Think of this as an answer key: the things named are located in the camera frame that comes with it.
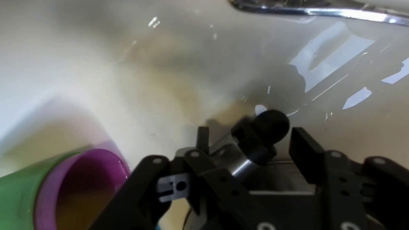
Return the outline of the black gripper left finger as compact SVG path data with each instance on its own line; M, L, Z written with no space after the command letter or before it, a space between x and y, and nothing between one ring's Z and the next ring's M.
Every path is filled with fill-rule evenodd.
M199 213L202 203L224 211L236 181L210 159L210 128L199 127L193 149L174 160L144 158L91 224L89 230L157 230L175 200L184 199Z

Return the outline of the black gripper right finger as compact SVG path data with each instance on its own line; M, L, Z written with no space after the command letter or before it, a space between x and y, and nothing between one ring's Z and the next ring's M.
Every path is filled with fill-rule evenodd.
M289 154L304 180L323 199L323 230L372 230L369 218L386 230L409 230L409 171L387 158L363 164L336 150L323 150L303 128L293 128Z

